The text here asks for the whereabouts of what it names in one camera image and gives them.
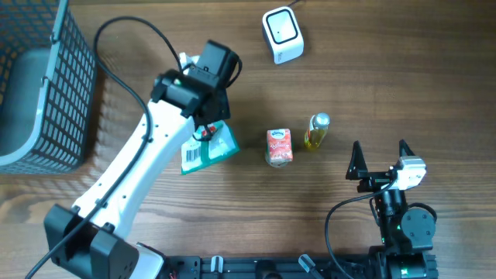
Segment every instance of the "red juice carton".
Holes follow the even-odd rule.
[[[272,167],[284,167],[293,161],[291,148],[291,132],[289,129],[273,129],[267,131],[267,151],[265,160]]]

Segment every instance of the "glass bottle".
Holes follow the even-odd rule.
[[[305,133],[305,146],[314,150],[320,146],[324,136],[327,134],[331,119],[327,113],[319,112],[310,118],[307,132]]]

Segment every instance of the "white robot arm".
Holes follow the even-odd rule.
[[[96,183],[73,204],[71,210],[52,207],[44,220],[52,261],[83,278],[156,278],[167,265],[152,248],[126,242],[143,199],[172,156],[196,128],[228,119],[226,88],[241,71],[239,57],[226,46],[208,41],[200,57],[182,56],[182,74],[169,70],[155,80],[147,108],[125,146]],[[238,64],[238,74],[230,79]],[[148,120],[151,132],[148,139]],[[144,140],[141,156],[113,186]],[[94,211],[95,205],[101,208]],[[73,228],[81,227],[61,242]]]
[[[110,196],[104,208],[91,219],[91,223],[98,227],[103,227],[107,222],[113,224],[114,235],[122,239],[126,239],[129,235],[134,217],[158,175],[195,131],[193,117],[185,118],[178,107],[159,101],[149,102],[148,109],[153,128],[145,150],[119,188]],[[79,208],[80,217],[86,217],[95,207],[95,202],[109,190],[124,171],[143,141],[145,130],[146,120],[143,116],[134,133],[105,173],[73,204]]]

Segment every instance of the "wooden table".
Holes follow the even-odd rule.
[[[438,1],[317,1],[294,7],[305,53],[275,65],[261,17],[286,2],[219,1],[92,5],[72,10],[91,42],[114,16],[133,15],[161,29],[178,52],[200,53],[206,40],[244,62],[229,89],[228,124],[241,152],[206,170],[180,175],[177,155],[141,206],[129,241],[167,255],[326,254],[323,221],[337,202],[357,196],[344,179],[353,141],[371,171],[398,159],[398,141],[428,165],[409,202],[439,214],[434,250],[441,278],[496,274],[496,5]],[[100,48],[110,68],[148,99],[157,74],[175,67],[171,53],[137,23],[105,31]],[[0,277],[19,278],[47,251],[43,218],[54,203],[71,206],[105,171],[142,112],[115,82],[99,77],[91,156],[73,174],[8,176],[0,181]],[[303,133],[316,112],[332,117],[314,153]],[[289,128],[294,163],[264,161],[265,132]],[[381,243],[366,202],[333,216],[337,253],[366,253]],[[39,278],[69,273],[47,264]]]

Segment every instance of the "gray plastic basket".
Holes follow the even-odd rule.
[[[68,0],[0,1],[0,173],[83,160],[96,68]]]

